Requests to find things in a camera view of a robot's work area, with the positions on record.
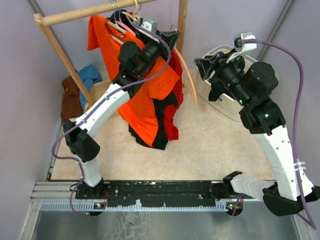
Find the wooden clothes rack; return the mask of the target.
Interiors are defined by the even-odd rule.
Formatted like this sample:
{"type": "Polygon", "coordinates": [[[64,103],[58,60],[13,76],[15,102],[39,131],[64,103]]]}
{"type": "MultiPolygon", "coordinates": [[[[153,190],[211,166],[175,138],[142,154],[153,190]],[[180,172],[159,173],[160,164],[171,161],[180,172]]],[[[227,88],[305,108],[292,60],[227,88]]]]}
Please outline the wooden clothes rack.
{"type": "MultiPolygon", "coordinates": [[[[180,30],[183,14],[187,12],[187,0],[138,0],[142,16],[158,21],[158,29],[167,31],[175,25],[180,30]]],[[[44,17],[68,11],[83,9],[101,4],[110,4],[109,0],[33,0],[36,12],[44,17]]],[[[107,80],[107,70],[101,55],[96,50],[87,50],[89,17],[52,25],[50,28],[66,53],[73,67],[79,71],[93,64],[107,80]]]]}

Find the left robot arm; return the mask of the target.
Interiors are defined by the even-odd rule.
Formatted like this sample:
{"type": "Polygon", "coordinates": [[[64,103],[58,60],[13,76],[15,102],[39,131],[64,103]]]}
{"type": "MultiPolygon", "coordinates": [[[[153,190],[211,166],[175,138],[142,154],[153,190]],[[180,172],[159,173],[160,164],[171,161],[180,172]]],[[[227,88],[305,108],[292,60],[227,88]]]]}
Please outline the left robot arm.
{"type": "Polygon", "coordinates": [[[72,159],[80,166],[80,184],[91,197],[97,199],[104,192],[104,180],[97,162],[101,147],[94,138],[118,108],[132,103],[143,113],[139,117],[131,112],[125,120],[146,144],[153,144],[158,136],[159,129],[153,127],[158,124],[154,100],[163,101],[172,96],[176,73],[169,72],[168,65],[180,35],[178,31],[151,32],[148,43],[143,46],[134,40],[124,42],[115,53],[119,63],[111,68],[116,74],[105,94],[76,121],[63,123],[66,145],[74,155],[72,159]],[[142,102],[134,103],[139,94],[143,97],[142,102]]]}

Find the white plastic hanger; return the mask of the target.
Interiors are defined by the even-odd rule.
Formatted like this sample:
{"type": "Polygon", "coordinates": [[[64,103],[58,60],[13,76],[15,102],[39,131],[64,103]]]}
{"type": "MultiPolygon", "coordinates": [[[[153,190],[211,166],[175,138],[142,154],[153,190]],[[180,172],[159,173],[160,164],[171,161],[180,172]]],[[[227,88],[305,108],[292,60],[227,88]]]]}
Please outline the white plastic hanger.
{"type": "Polygon", "coordinates": [[[116,23],[116,20],[112,21],[112,20],[109,20],[107,22],[107,24],[109,26],[111,26],[112,28],[114,28],[116,30],[116,36],[112,36],[112,38],[117,42],[119,43],[120,45],[122,45],[124,42],[122,41],[122,39],[126,36],[126,30],[123,29],[122,27],[120,27],[117,23],[116,23]]]}

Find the black orange t shirt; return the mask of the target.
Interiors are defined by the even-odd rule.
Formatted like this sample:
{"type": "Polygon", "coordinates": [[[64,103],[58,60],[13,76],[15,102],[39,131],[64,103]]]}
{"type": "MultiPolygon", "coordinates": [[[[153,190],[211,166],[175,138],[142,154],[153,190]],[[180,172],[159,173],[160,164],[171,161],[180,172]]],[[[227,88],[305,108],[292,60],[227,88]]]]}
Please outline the black orange t shirt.
{"type": "Polygon", "coordinates": [[[155,116],[158,124],[157,133],[155,135],[154,141],[152,145],[148,145],[135,131],[134,129],[129,125],[128,131],[129,133],[135,138],[135,141],[147,148],[153,148],[157,150],[165,150],[167,143],[168,143],[168,136],[166,132],[166,122],[168,122],[165,115],[165,110],[169,109],[169,107],[173,107],[175,110],[175,107],[178,107],[178,100],[176,98],[176,95],[174,94],[174,91],[172,90],[169,95],[167,95],[163,100],[158,100],[153,98],[153,106],[155,111],[155,116]]]}

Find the red t shirt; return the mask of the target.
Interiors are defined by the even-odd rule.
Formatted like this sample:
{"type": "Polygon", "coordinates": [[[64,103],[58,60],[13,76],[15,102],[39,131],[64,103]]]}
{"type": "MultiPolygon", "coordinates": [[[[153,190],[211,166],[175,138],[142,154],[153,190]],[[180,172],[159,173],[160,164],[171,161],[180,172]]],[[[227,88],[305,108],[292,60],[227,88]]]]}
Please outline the red t shirt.
{"type": "Polygon", "coordinates": [[[183,94],[183,83],[182,83],[182,73],[183,69],[177,54],[172,51],[172,57],[169,62],[169,66],[174,70],[178,76],[178,80],[175,83],[170,95],[168,95],[168,102],[163,112],[163,123],[164,130],[169,141],[179,139],[179,130],[174,125],[174,116],[177,110],[180,108],[182,102],[184,101],[183,94]]]}

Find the navy t shirt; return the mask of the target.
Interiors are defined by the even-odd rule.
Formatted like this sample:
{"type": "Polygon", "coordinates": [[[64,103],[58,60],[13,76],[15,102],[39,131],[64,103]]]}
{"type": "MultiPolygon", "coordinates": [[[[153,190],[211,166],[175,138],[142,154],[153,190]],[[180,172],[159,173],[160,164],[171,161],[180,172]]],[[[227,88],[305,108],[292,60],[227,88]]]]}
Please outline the navy t shirt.
{"type": "MultiPolygon", "coordinates": [[[[123,12],[127,12],[126,10],[124,10],[124,9],[122,9],[121,10],[121,14],[120,14],[120,17],[121,17],[121,20],[122,20],[122,22],[125,24],[125,25],[127,25],[129,28],[131,28],[134,32],[135,32],[135,34],[137,33],[137,29],[132,25],[132,23],[134,22],[134,21],[132,21],[130,18],[128,18],[127,16],[125,16],[124,14],[123,14],[123,12]]],[[[119,25],[119,22],[118,22],[118,10],[116,10],[112,15],[111,15],[111,17],[109,17],[108,18],[110,21],[114,21],[114,20],[116,20],[116,23],[119,25]]]]}

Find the blue cloth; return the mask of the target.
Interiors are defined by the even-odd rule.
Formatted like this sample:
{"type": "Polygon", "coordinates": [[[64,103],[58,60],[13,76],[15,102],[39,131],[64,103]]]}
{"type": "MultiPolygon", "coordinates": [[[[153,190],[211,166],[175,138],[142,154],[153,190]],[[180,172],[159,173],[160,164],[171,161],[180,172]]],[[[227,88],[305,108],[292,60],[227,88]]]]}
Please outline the blue cloth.
{"type": "MultiPolygon", "coordinates": [[[[78,75],[88,92],[91,91],[94,84],[102,81],[102,76],[100,72],[93,64],[89,64],[84,68],[82,68],[78,72],[78,75]]],[[[80,101],[82,110],[85,111],[85,107],[86,107],[86,104],[88,103],[88,100],[85,98],[81,90],[79,91],[79,101],[80,101]]]]}

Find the beige wooden hanger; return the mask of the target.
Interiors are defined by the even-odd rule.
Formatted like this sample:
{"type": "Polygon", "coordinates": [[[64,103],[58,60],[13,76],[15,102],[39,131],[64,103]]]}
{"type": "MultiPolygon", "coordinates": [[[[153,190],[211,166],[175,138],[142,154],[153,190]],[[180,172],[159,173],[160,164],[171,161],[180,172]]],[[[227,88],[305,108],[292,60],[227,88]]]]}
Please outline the beige wooden hanger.
{"type": "Polygon", "coordinates": [[[123,14],[131,19],[132,21],[143,20],[141,16],[140,9],[142,7],[142,2],[140,0],[134,0],[135,10],[132,13],[123,12],[123,14]]]}

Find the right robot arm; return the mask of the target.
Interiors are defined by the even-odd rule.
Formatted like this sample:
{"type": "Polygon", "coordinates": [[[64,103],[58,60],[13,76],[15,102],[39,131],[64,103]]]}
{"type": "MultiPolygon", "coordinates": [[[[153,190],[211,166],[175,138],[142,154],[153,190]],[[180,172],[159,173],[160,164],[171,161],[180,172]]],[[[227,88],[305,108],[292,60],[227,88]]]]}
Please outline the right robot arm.
{"type": "Polygon", "coordinates": [[[223,179],[224,194],[263,201],[279,217],[299,214],[304,203],[317,201],[320,188],[306,177],[302,162],[294,159],[285,118],[270,97],[279,83],[273,67],[262,61],[246,67],[243,57],[229,60],[224,52],[196,58],[194,63],[201,79],[210,83],[210,101],[226,91],[240,104],[240,120],[263,149],[275,176],[269,182],[234,171],[223,179]]]}

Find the brown cloth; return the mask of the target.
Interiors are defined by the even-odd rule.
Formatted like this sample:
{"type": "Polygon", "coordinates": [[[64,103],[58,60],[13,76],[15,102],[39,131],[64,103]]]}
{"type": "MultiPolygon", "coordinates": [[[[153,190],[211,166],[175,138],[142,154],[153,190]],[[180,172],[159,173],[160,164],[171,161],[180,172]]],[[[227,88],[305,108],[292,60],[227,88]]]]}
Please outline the brown cloth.
{"type": "Polygon", "coordinates": [[[61,122],[79,117],[83,114],[80,102],[80,89],[71,76],[66,77],[61,83],[64,93],[61,103],[61,122]]]}

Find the pink hanger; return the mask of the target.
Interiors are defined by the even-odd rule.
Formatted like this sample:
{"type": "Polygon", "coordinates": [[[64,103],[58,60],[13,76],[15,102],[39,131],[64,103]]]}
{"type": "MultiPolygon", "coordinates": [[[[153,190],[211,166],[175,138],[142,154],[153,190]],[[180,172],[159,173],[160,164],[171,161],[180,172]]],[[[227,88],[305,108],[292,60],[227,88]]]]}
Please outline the pink hanger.
{"type": "Polygon", "coordinates": [[[127,32],[129,32],[131,35],[133,35],[134,37],[136,37],[136,33],[130,28],[128,27],[126,24],[124,24],[122,22],[122,19],[121,19],[121,10],[118,10],[118,24],[123,27],[127,32]]]}

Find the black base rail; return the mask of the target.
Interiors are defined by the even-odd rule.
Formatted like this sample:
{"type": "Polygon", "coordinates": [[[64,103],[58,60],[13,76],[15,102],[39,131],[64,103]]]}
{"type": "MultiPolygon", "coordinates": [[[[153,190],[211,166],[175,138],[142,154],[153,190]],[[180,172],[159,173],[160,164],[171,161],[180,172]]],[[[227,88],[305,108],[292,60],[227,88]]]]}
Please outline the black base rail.
{"type": "Polygon", "coordinates": [[[139,200],[143,207],[214,207],[216,201],[238,194],[222,181],[167,180],[101,181],[95,187],[82,183],[76,189],[79,200],[106,200],[108,207],[128,207],[139,200]]]}

